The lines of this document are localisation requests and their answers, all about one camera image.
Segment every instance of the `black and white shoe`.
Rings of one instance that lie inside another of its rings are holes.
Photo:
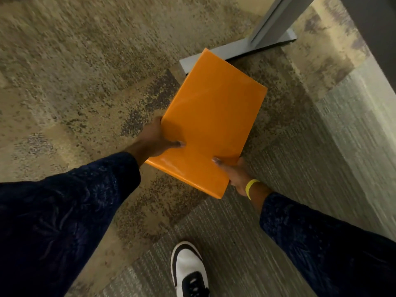
[[[209,297],[202,257],[190,242],[181,242],[174,248],[171,273],[177,297]]]

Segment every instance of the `yellow bracelet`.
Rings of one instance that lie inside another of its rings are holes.
[[[251,199],[250,199],[250,195],[249,195],[250,187],[251,187],[254,183],[256,183],[256,182],[260,182],[260,181],[257,180],[257,179],[252,179],[252,180],[250,180],[250,181],[247,183],[247,185],[246,185],[245,191],[246,191],[246,195],[247,195],[247,197],[249,198],[249,200],[251,200]]]

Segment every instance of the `orange package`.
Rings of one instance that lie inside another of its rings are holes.
[[[186,143],[146,163],[215,197],[229,178],[212,158],[235,164],[267,88],[205,49],[164,114],[169,140]]]

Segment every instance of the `person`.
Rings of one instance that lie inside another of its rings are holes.
[[[64,296],[139,185],[140,166],[183,145],[162,136],[157,117],[123,152],[37,182],[0,184],[2,296]],[[396,296],[396,243],[276,193],[243,159],[214,164],[261,212],[261,228],[318,296]],[[209,296],[202,256],[191,243],[175,247],[171,273],[177,297]]]

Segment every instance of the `floral patterned sleeve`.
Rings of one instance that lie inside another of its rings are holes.
[[[0,184],[2,296],[62,297],[140,183],[117,153],[38,182]]]
[[[396,243],[281,194],[270,194],[261,228],[318,296],[396,296]]]

